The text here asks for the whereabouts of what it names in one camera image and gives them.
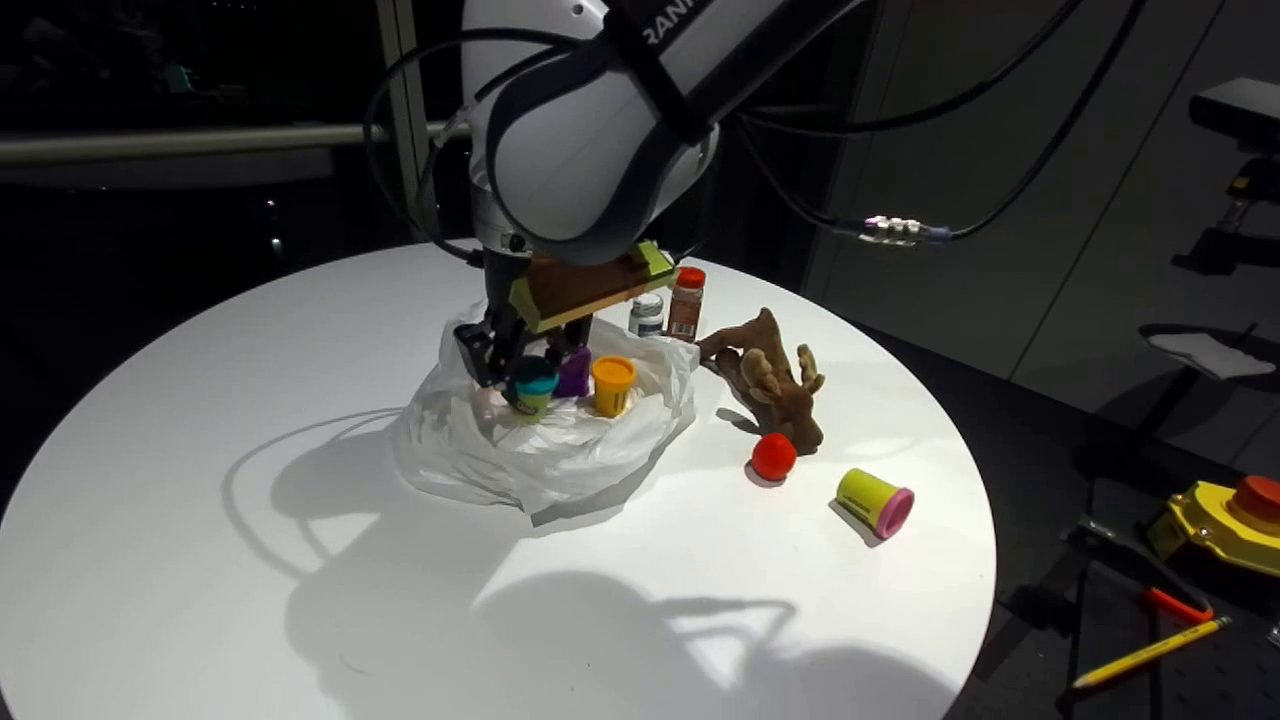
table surface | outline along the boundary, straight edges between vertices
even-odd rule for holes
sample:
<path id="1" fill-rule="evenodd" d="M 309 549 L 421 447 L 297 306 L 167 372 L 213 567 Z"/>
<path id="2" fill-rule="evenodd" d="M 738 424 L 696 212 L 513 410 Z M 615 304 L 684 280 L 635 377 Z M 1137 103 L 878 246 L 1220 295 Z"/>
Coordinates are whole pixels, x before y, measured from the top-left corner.
<path id="1" fill-rule="evenodd" d="M 752 482 L 752 436 L 699 372 L 699 421 L 657 470 L 549 529 L 397 476 L 390 424 L 482 304 L 437 246 L 325 265 L 148 344 L 49 436 L 0 525 L 12 711 L 944 717 L 995 587 L 958 424 L 841 316 L 706 266 L 706 326 L 771 306 L 815 346 L 827 445 Z M 827 508 L 850 468 L 918 487 L 897 539 Z"/>

